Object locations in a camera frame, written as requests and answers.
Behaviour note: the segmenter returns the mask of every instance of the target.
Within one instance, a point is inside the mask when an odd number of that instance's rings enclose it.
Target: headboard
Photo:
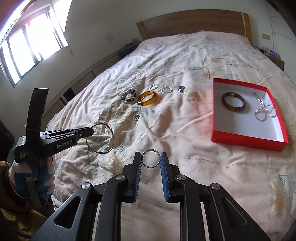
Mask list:
[[[249,15],[218,9],[196,9],[160,15],[137,23],[143,40],[191,34],[201,30],[226,32],[247,37],[252,44]]]

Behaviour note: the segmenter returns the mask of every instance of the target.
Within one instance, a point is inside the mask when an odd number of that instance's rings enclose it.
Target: glove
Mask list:
[[[8,172],[10,184],[17,194],[24,198],[30,197],[26,178],[37,178],[35,188],[42,199],[48,199],[54,191],[54,166],[52,157],[46,158],[46,168],[38,172],[38,168],[33,163],[13,162]]]

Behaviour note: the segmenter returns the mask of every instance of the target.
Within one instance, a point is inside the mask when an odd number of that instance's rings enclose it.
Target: open box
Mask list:
[[[226,92],[235,92],[241,95],[246,101],[245,109],[233,112],[224,107],[221,97]],[[267,115],[266,121],[262,122],[254,117],[254,112],[261,107],[254,97],[254,93],[265,104],[273,104],[276,107],[276,117],[272,118]],[[288,144],[283,118],[267,88],[242,81],[214,78],[213,96],[211,141],[274,151],[281,151]]]

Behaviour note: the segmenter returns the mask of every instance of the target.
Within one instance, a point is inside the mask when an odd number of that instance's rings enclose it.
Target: bedspread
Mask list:
[[[290,144],[274,152],[211,142],[213,77],[269,88]],[[153,83],[159,88],[152,105],[121,103],[127,89],[139,95]],[[165,85],[174,91],[161,93]],[[178,85],[186,87],[184,93],[176,91]],[[49,122],[47,130],[104,122],[115,136],[114,149],[105,155],[91,152],[85,139],[55,155],[54,204],[60,206],[84,182],[106,182],[136,151],[153,148],[166,152],[170,163],[197,183],[221,184],[272,241],[280,240],[296,218],[295,106],[291,80],[245,37],[202,31],[146,40]],[[100,138],[90,141],[100,144]],[[165,202],[159,166],[143,167],[137,201],[122,207],[122,240],[179,240],[179,212],[178,204]]]

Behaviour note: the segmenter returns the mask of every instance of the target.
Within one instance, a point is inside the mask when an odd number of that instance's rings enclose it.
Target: blue gripper pad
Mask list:
[[[142,169],[142,161],[140,160],[138,162],[138,166],[137,166],[137,174],[136,174],[136,178],[134,180],[134,190],[133,190],[133,200],[136,201],[137,200],[137,196],[139,194],[139,186],[140,186],[140,178],[141,178],[141,169]]]
[[[161,171],[161,179],[163,182],[163,195],[165,196],[165,201],[169,201],[169,194],[168,194],[168,175],[165,169],[165,161],[163,158],[163,154],[160,155],[160,171]]]

